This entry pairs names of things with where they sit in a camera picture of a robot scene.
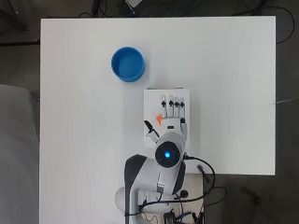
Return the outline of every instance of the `black cable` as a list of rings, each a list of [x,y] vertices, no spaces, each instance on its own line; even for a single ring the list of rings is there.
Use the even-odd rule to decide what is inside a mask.
[[[78,15],[78,17],[81,17],[83,15],[88,15],[90,17],[93,17],[93,15],[91,13],[89,13],[89,12],[82,12],[81,14]]]
[[[250,9],[249,5],[247,5],[244,0],[240,0],[241,3],[243,4],[244,7],[246,7],[246,9]]]
[[[197,8],[199,8],[201,5],[203,5],[205,2],[206,2],[206,0],[201,1],[196,7],[193,7],[193,8],[191,8],[191,9],[185,11],[183,14],[181,14],[180,17],[184,17],[184,16],[186,16],[187,14],[189,14],[189,13],[195,11]]]
[[[205,208],[206,208],[206,207],[209,207],[209,206],[211,206],[211,205],[217,204],[217,203],[221,203],[221,202],[224,201],[224,200],[226,199],[226,197],[227,197],[227,190],[226,190],[226,188],[224,188],[224,187],[214,187],[213,189],[223,189],[223,190],[224,190],[224,196],[223,196],[223,198],[221,198],[220,200],[218,200],[218,201],[216,201],[216,202],[214,202],[214,203],[209,203],[209,204],[204,205]]]
[[[160,7],[166,6],[168,4],[174,4],[177,0],[172,0],[170,2],[163,2],[161,3],[159,6],[155,7],[152,11],[150,11],[149,13],[147,13],[146,15],[144,15],[143,17],[148,17],[150,16],[151,13],[153,13],[155,10],[157,10]]]
[[[207,165],[208,168],[212,171],[212,174],[214,176],[211,187],[206,192],[204,192],[204,194],[202,196],[197,197],[197,198],[188,199],[188,200],[181,200],[181,201],[168,200],[168,201],[145,203],[145,204],[139,205],[140,210],[143,209],[144,207],[148,206],[148,205],[152,205],[152,204],[156,204],[156,203],[192,203],[192,202],[196,202],[198,200],[201,200],[201,199],[205,198],[212,191],[212,189],[215,186],[215,181],[216,181],[216,174],[215,174],[215,171],[214,171],[213,167],[210,164],[208,164],[206,161],[203,161],[203,160],[195,158],[195,157],[189,157],[187,155],[185,156],[184,160],[186,160],[186,161],[189,161],[189,160],[200,161],[200,162],[204,163],[205,165]]]
[[[284,11],[288,12],[289,15],[291,16],[291,18],[292,18],[292,30],[291,30],[291,32],[290,32],[290,34],[288,35],[287,38],[285,38],[284,40],[278,41],[277,44],[282,44],[282,43],[286,42],[287,40],[289,40],[292,37],[292,35],[293,35],[294,31],[295,31],[295,19],[294,19],[292,13],[287,8],[285,8],[285,7],[262,7],[262,10],[266,9],[266,8],[277,8],[277,9],[281,9],[281,10],[284,10]],[[244,12],[235,13],[232,16],[246,15],[246,14],[249,14],[250,12],[253,12],[253,11],[256,11],[256,9],[254,8],[252,10],[247,10],[247,11],[244,11]]]
[[[183,215],[184,214],[183,203],[181,202],[180,197],[178,195],[177,195],[177,198],[178,198],[179,203],[180,203],[180,209],[181,209],[180,213],[181,213],[181,215]]]
[[[13,42],[13,43],[0,43],[0,47],[18,47],[18,46],[32,46],[32,45],[40,45],[40,40],[33,42]]]
[[[16,12],[15,12],[15,9],[13,8],[13,6],[12,6],[10,0],[7,0],[7,1],[8,1],[8,4],[9,4],[9,6],[10,6],[10,8],[11,8],[11,11],[12,11],[14,17],[17,19],[17,14],[16,14]]]
[[[140,213],[141,213],[141,212],[140,212],[140,210],[139,210],[138,213],[133,213],[133,214],[127,214],[127,213],[125,213],[124,216],[125,216],[125,217],[133,217],[133,216],[137,216],[137,215],[139,215]]]
[[[282,43],[286,42],[287,40],[289,40],[292,37],[293,32],[295,31],[295,19],[293,18],[292,13],[285,7],[263,7],[263,8],[277,8],[277,9],[281,9],[281,10],[284,10],[289,13],[289,15],[292,18],[292,30],[287,38],[285,38],[284,40],[278,41],[277,44],[282,44]]]
[[[103,11],[103,9],[101,8],[101,3],[104,2],[105,3],[105,10]],[[109,16],[107,15],[107,0],[103,0],[100,1],[100,5],[99,5],[99,10],[102,13],[103,17],[109,18]]]

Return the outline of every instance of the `orange object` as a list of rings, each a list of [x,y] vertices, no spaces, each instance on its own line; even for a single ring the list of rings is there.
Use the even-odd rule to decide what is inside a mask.
[[[158,123],[161,125],[163,119],[162,115],[158,115],[156,119],[158,120]]]

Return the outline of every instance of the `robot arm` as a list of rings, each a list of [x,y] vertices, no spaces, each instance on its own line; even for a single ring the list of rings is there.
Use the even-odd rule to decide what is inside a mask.
[[[184,99],[181,98],[179,102],[178,97],[169,96],[168,113],[165,96],[162,96],[161,105],[164,134],[160,137],[151,124],[145,121],[147,136],[156,143],[155,159],[134,155],[125,163],[125,224],[149,224],[140,215],[140,189],[159,192],[162,197],[172,196],[181,189],[184,181],[186,165],[183,156],[187,139]]]

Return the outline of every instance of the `blue bowl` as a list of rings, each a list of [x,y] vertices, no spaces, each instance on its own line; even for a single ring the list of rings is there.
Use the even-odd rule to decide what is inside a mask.
[[[137,49],[124,47],[113,54],[111,67],[122,81],[135,82],[142,77],[145,65],[142,54]]]

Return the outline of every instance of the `blue light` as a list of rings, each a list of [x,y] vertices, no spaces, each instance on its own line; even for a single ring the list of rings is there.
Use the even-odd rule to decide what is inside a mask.
[[[165,152],[165,154],[164,154],[167,158],[169,158],[170,157],[170,153],[169,152]]]

